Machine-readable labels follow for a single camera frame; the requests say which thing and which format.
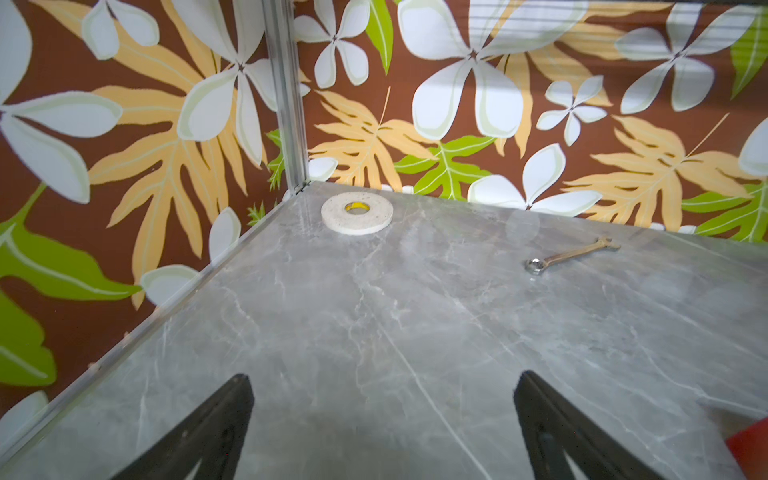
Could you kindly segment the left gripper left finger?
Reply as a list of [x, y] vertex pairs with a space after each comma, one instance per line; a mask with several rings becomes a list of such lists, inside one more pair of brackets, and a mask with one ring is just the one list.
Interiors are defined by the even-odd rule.
[[250, 380], [236, 374], [116, 479], [232, 479], [254, 406]]

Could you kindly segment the red lego brick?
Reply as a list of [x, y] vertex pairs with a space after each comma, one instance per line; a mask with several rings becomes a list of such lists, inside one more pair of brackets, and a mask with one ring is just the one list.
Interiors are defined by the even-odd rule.
[[768, 479], [768, 419], [730, 436], [726, 445], [749, 480]]

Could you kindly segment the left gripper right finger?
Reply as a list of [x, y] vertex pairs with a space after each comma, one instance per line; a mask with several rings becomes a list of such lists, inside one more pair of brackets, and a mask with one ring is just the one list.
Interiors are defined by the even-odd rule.
[[535, 478], [572, 479], [575, 463], [588, 479], [663, 479], [534, 371], [521, 374], [514, 404]]

